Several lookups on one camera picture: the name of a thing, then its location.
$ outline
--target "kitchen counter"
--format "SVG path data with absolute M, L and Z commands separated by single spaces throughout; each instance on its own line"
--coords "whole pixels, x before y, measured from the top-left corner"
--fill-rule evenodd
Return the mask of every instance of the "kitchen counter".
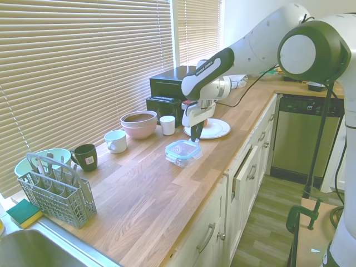
M 232 92 L 224 103 L 235 104 L 246 88 Z M 335 92 L 343 97 L 340 87 Z M 90 181 L 97 215 L 80 230 L 57 222 L 123 266 L 164 265 L 273 93 L 326 95 L 299 83 L 259 81 L 238 107 L 217 105 L 214 118 L 227 122 L 231 131 L 219 139 L 201 140 L 203 156 L 188 169 L 165 159 L 168 144 L 188 139 L 182 127 L 163 136 L 157 126 L 145 140 L 128 139 L 121 154 L 109 153 L 102 144 L 97 147 L 97 170 L 78 170 Z

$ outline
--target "green clamp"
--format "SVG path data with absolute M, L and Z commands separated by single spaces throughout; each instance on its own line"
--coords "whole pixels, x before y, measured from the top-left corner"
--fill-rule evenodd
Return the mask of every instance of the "green clamp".
M 304 215 L 310 217 L 310 223 L 308 225 L 308 229 L 313 230 L 314 222 L 316 221 L 316 219 L 319 216 L 318 210 L 319 210 L 321 202 L 323 202 L 323 200 L 321 198 L 318 198 L 317 203 L 315 204 L 314 210 L 309 210 L 306 207 L 303 207 L 301 205 L 294 205 L 293 207 L 291 207 L 289 214 L 288 214 L 287 222 L 285 224 L 287 230 L 290 231 L 292 234 L 294 234 L 295 222 L 298 217 L 298 214 L 304 214 Z

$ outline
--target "dish rack basket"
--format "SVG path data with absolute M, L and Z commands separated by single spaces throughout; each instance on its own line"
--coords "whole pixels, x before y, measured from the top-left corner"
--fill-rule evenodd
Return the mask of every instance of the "dish rack basket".
M 50 157 L 27 153 L 32 171 L 17 180 L 28 200 L 43 213 L 80 229 L 94 216 L 96 207 L 87 180 L 79 177 L 70 166 Z

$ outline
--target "label on mug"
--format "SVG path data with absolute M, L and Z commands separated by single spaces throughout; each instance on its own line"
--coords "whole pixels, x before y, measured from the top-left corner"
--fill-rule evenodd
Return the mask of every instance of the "label on mug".
M 94 163 L 94 157 L 91 156 L 91 157 L 85 158 L 85 163 L 86 163 L 87 165 Z

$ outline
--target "window blinds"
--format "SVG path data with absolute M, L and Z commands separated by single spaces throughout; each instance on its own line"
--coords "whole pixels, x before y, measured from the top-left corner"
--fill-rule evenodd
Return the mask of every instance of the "window blinds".
M 0 2 L 0 192 L 25 153 L 103 142 L 173 68 L 167 0 Z
M 220 49 L 220 0 L 177 0 L 180 65 L 196 65 Z

